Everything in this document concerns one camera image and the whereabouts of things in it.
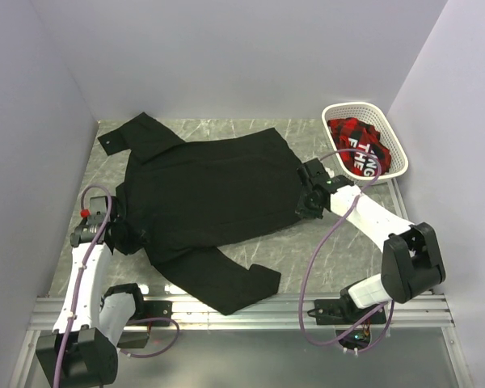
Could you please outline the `black long sleeve shirt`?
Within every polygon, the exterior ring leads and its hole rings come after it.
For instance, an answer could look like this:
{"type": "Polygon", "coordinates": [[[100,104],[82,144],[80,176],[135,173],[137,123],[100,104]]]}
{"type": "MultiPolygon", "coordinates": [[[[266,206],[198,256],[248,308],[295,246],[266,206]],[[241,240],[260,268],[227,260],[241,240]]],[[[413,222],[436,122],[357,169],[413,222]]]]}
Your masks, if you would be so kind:
{"type": "Polygon", "coordinates": [[[299,220],[301,161],[275,129],[187,142],[140,114],[99,141],[109,155],[129,152],[116,201],[148,213],[141,251],[166,279],[224,315],[277,293],[279,272],[221,251],[299,220]]]}

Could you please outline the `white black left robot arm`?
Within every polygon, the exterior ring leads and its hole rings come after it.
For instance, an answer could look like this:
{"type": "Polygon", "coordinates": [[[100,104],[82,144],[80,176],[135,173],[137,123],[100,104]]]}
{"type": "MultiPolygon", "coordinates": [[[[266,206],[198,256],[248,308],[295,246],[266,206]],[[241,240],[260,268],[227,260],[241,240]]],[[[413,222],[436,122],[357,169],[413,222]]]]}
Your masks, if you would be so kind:
{"type": "Polygon", "coordinates": [[[70,235],[72,268],[64,304],[51,334],[42,335],[36,344],[37,359],[52,387],[112,384],[124,327],[146,317],[147,306],[137,284],[101,292],[113,252],[106,231],[112,211],[107,197],[92,198],[70,235]]]}

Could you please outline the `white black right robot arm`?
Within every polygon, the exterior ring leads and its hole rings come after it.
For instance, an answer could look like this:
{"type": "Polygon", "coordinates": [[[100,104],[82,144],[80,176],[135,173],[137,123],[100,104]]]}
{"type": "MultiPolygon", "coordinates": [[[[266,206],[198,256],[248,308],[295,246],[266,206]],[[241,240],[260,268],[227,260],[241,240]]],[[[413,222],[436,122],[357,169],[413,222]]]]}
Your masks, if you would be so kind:
{"type": "Polygon", "coordinates": [[[416,225],[386,210],[344,175],[331,177],[315,158],[298,169],[302,189],[297,215],[323,217],[328,211],[350,222],[382,253],[381,271],[340,292],[335,313],[358,323],[369,307],[384,302],[405,303],[445,281],[446,272],[436,231],[416,225]]]}

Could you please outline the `red black plaid shirt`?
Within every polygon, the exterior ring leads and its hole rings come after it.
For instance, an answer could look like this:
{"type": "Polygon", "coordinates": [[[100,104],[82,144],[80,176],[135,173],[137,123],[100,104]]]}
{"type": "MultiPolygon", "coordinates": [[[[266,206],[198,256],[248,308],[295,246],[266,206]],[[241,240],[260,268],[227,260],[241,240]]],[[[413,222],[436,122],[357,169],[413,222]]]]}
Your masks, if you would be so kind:
{"type": "Polygon", "coordinates": [[[381,134],[371,124],[354,117],[327,122],[331,138],[345,168],[354,175],[373,177],[377,169],[385,174],[390,169],[391,154],[381,143],[381,134]]]}

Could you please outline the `white plastic laundry basket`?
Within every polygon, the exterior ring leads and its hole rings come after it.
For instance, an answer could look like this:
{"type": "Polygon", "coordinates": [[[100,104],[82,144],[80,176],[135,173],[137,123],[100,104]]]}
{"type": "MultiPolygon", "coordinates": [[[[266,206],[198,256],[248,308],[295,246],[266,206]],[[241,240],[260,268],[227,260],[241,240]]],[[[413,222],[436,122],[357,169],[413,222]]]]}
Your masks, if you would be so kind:
{"type": "Polygon", "coordinates": [[[324,108],[323,124],[329,148],[336,154],[337,175],[364,185],[378,172],[378,180],[407,172],[407,156],[381,109],[371,103],[337,103],[324,108]]]}

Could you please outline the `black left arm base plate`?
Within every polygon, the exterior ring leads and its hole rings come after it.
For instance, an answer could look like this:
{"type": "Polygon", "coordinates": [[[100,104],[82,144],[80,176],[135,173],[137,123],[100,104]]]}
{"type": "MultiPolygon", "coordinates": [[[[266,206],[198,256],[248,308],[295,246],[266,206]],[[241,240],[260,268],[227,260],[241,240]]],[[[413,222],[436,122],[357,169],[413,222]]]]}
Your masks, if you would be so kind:
{"type": "Polygon", "coordinates": [[[143,311],[136,314],[133,320],[145,318],[159,318],[158,321],[143,323],[142,328],[125,329],[122,333],[118,347],[121,349],[143,349],[150,340],[150,334],[154,328],[173,327],[173,324],[162,318],[171,318],[173,302],[169,300],[147,300],[143,303],[143,311]]]}

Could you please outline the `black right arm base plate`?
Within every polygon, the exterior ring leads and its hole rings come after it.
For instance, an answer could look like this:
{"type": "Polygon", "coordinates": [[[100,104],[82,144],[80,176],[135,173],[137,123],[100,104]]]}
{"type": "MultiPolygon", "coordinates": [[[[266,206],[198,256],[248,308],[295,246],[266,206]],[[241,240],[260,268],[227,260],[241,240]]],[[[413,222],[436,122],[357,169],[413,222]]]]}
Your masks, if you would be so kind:
{"type": "MultiPolygon", "coordinates": [[[[308,311],[308,316],[314,318],[318,326],[347,326],[350,327],[356,321],[362,319],[376,306],[367,307],[364,310],[351,310],[344,312],[340,307],[340,301],[335,299],[316,299],[314,308],[308,311]]],[[[353,331],[338,341],[343,350],[362,351],[373,343],[371,326],[388,323],[385,307],[370,315],[360,323],[353,331]]]]}

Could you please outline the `aluminium rail frame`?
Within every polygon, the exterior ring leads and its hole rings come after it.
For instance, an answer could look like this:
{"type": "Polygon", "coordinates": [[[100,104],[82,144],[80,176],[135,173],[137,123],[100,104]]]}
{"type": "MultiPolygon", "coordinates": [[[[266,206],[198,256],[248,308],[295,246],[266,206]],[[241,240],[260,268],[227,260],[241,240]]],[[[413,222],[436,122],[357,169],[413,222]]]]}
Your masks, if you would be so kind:
{"type": "Polygon", "coordinates": [[[143,252],[115,254],[106,286],[137,282],[150,300],[173,302],[173,327],[150,334],[141,358],[119,357],[117,387],[470,387],[453,315],[433,289],[392,312],[388,330],[372,329],[374,346],[359,355],[330,347],[337,329],[299,320],[304,308],[335,299],[348,284],[378,273],[381,255],[354,226],[331,227],[333,215],[227,246],[235,262],[276,269],[280,292],[225,316],[164,280],[143,252]]]}

